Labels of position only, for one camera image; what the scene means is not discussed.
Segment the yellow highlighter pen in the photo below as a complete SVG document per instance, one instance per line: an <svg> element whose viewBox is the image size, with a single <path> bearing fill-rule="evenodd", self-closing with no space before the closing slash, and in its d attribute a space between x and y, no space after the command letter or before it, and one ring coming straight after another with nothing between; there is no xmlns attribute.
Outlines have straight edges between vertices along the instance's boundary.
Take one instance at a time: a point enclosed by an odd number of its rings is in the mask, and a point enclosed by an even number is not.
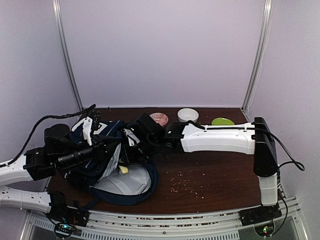
<svg viewBox="0 0 320 240"><path fill-rule="evenodd" d="M122 175L126 175L129 173L129 169L126 166L118 166L118 173Z"/></svg>

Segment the navy blue backpack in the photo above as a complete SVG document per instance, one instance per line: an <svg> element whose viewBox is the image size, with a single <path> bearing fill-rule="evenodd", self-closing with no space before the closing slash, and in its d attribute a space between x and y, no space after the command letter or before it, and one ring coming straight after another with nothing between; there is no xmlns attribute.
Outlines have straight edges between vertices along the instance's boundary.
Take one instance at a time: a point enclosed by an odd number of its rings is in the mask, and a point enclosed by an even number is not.
<svg viewBox="0 0 320 240"><path fill-rule="evenodd" d="M129 165L128 174L119 174L118 166L122 166L121 145L116 147L109 162L91 159L69 170L60 171L71 186L94 197L85 206L74 201L76 208L90 210L100 201L118 206L134 206L154 193L159 173L152 159L142 164Z"/></svg>

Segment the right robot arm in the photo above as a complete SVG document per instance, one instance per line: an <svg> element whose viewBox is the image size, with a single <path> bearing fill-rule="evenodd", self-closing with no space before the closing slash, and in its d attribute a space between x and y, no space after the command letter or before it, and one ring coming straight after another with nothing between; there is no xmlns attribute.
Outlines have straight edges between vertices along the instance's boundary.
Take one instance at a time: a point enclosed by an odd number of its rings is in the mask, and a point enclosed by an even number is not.
<svg viewBox="0 0 320 240"><path fill-rule="evenodd" d="M253 172L260 188L258 207L239 212L244 226L282 216L278 201L281 165L276 145L283 143L270 132L262 117L237 125L201 125L192 120L161 126L143 113L126 123L120 157L126 165L146 162L156 154L233 152L253 156Z"/></svg>

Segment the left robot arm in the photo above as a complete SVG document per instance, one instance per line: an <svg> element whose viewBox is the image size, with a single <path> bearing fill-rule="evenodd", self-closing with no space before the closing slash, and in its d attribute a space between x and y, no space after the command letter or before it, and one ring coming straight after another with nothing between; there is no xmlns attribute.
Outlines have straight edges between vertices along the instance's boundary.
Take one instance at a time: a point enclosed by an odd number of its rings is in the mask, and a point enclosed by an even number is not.
<svg viewBox="0 0 320 240"><path fill-rule="evenodd" d="M44 212L61 222L76 220L82 213L68 207L62 192L33 192L14 189L10 185L43 180L89 161L107 166L120 142L114 137L96 135L92 140L75 143L70 139L70 128L66 124L46 128L43 147L30 149L1 163L0 205Z"/></svg>

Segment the red patterned small bowl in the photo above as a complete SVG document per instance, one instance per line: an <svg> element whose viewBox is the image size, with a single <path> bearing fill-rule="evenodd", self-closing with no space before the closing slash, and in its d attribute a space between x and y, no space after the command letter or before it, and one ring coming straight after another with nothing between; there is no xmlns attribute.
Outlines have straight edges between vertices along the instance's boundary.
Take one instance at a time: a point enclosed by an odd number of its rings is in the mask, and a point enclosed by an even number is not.
<svg viewBox="0 0 320 240"><path fill-rule="evenodd" d="M157 124L162 127L165 127L169 122L169 118L166 114L161 112L154 112L149 115Z"/></svg>

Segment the white ceramic bowl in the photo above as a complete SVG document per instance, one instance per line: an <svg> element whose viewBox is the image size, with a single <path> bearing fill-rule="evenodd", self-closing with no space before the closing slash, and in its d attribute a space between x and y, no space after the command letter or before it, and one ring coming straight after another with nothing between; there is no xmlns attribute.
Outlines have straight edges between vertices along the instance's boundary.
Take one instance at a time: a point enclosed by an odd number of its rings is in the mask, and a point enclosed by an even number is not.
<svg viewBox="0 0 320 240"><path fill-rule="evenodd" d="M182 108L177 112L177 117L181 123L188 121L196 123L199 119L199 113L193 108Z"/></svg>

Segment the green plate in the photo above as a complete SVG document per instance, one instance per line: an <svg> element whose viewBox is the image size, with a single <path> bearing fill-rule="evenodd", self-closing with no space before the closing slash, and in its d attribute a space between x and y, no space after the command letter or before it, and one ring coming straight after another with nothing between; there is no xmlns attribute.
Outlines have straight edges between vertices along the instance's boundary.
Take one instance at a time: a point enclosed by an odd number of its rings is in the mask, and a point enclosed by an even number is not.
<svg viewBox="0 0 320 240"><path fill-rule="evenodd" d="M234 126L235 123L228 118L217 117L212 120L211 125L212 126Z"/></svg>

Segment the front aluminium rail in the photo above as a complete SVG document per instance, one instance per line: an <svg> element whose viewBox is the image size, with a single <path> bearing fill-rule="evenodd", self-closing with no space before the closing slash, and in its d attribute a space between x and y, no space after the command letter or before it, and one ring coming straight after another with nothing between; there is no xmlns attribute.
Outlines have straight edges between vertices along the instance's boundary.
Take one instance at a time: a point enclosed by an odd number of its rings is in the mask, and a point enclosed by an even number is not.
<svg viewBox="0 0 320 240"><path fill-rule="evenodd" d="M239 209L190 214L91 211L86 226L71 231L42 213L26 216L22 240L308 240L295 198L280 203L282 216L243 224Z"/></svg>

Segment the left aluminium frame post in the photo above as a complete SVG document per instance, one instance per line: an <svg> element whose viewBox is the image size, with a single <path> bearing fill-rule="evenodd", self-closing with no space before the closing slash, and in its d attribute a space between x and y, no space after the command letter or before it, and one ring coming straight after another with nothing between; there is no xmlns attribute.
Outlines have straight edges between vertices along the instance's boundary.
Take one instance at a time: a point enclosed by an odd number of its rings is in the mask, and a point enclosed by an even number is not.
<svg viewBox="0 0 320 240"><path fill-rule="evenodd" d="M71 91L74 96L77 108L79 110L82 110L84 107L80 97L79 89L77 87L77 83L75 80L75 75L74 75L74 71L73 71L72 63L70 59L70 54L68 51L60 0L53 0L52 5L53 5L53 13L55 17L55 22L57 26L58 35L59 35L59 41L60 41L61 50L62 50L63 62L65 65L66 73L71 86Z"/></svg>

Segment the aluminium frame post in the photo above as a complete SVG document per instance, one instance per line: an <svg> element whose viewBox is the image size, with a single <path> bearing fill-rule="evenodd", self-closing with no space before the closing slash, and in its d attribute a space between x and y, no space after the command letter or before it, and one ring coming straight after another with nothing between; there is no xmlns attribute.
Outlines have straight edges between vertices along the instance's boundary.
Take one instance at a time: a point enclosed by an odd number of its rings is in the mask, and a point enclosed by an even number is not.
<svg viewBox="0 0 320 240"><path fill-rule="evenodd" d="M267 47L267 42L268 42L269 32L271 27L272 11L273 11L273 1L265 0L253 67L250 74L249 84L246 90L244 101L241 107L242 111L245 114L248 114L250 111L250 106L252 104L252 101L256 92L256 88L258 85L259 77L261 74L262 60Z"/></svg>
<svg viewBox="0 0 320 240"><path fill-rule="evenodd" d="M70 59L70 54L68 51L60 0L53 0L52 5L53 5L53 13L55 17L55 22L57 26L58 35L59 35L59 41L60 41L61 50L62 50L63 62L65 65L66 73L71 86L71 91L74 96L77 108L79 110L82 110L84 107L80 97L79 89L77 87L77 83L75 80L75 75L74 75L74 71L73 71L72 63Z"/></svg>

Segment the right aluminium frame post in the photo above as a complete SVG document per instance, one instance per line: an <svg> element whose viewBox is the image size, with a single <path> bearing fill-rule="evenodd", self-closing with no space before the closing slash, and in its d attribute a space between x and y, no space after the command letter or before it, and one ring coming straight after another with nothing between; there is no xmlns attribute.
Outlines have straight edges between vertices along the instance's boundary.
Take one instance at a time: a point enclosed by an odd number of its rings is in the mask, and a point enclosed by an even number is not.
<svg viewBox="0 0 320 240"><path fill-rule="evenodd" d="M250 111L250 106L252 104L252 101L256 92L256 88L258 85L259 77L261 74L262 60L267 47L267 42L268 42L269 32L271 27L272 11L273 11L273 1L265 0L253 67L250 74L249 84L246 90L244 101L241 107L242 111L245 114L248 114Z"/></svg>

